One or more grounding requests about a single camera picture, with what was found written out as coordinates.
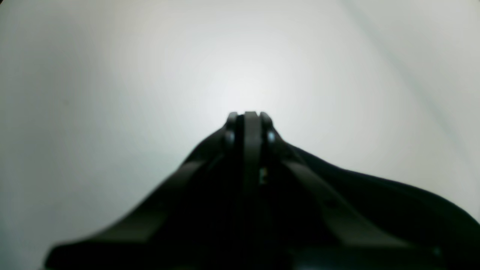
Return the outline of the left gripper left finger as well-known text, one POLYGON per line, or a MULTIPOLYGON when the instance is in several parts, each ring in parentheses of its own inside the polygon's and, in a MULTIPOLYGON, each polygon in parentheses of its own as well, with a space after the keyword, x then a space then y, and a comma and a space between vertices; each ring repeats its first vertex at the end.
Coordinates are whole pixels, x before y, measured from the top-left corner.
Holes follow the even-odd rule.
POLYGON ((125 217, 90 238, 50 250, 46 270, 149 270, 188 265, 189 240, 202 236, 195 216, 212 222, 212 202, 226 195, 222 174, 242 154, 245 116, 232 112, 226 123, 202 140, 180 167, 125 217))

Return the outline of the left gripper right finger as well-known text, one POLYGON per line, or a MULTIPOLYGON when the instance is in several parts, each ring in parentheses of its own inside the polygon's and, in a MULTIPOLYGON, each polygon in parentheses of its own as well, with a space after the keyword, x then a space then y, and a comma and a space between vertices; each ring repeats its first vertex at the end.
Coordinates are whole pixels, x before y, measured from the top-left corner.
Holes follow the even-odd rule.
POLYGON ((362 216, 317 176, 262 112, 247 113, 247 205, 260 221, 293 225, 307 244, 283 250, 291 270, 444 270, 441 255, 393 236, 362 216))

